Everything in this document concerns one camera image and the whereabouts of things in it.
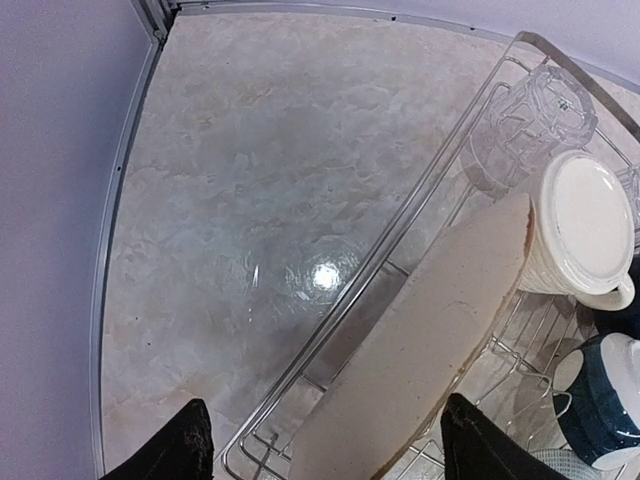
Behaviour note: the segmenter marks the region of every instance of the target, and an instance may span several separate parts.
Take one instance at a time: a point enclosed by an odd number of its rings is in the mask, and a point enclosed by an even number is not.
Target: white mug
[[[518,190],[534,205],[535,234],[519,288],[574,295],[597,310],[622,310],[635,296],[631,206],[615,174],[592,155],[555,157]]]

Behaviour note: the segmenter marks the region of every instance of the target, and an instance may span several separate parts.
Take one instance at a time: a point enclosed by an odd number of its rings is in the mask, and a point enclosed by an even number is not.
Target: wooden cutting board
[[[445,233],[300,427],[290,480],[384,476],[485,345],[516,290],[534,225],[520,194]]]

